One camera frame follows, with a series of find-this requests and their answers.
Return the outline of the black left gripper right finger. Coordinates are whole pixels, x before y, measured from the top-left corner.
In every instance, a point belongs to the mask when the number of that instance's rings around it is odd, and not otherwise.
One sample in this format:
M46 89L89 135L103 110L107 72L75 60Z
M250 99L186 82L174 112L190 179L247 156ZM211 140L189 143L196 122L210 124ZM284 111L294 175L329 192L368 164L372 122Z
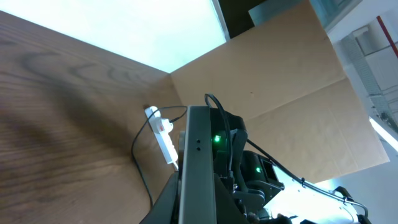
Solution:
M217 174L214 174L217 224L247 224L233 198Z

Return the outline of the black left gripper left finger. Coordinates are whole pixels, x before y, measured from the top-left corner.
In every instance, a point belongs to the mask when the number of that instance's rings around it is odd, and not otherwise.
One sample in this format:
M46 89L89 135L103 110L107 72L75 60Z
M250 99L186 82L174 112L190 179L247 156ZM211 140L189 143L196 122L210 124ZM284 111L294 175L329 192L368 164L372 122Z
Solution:
M174 172L159 198L140 224L171 224L174 221L175 202L178 195L178 173Z

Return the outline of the bronze Galaxy smartphone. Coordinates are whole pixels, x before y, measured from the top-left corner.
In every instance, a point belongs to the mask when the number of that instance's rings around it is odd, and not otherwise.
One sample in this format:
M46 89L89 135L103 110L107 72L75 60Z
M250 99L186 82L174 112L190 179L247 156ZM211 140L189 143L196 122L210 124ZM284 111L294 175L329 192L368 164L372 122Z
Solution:
M210 109L189 106L178 222L216 223Z

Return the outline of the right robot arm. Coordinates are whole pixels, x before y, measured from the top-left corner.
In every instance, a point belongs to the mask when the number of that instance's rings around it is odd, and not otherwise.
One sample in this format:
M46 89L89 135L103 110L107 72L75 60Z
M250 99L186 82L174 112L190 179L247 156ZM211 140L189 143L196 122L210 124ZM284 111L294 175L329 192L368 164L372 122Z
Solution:
M369 210L342 186L297 177L248 138L243 119L210 108L214 172L227 223L369 223Z

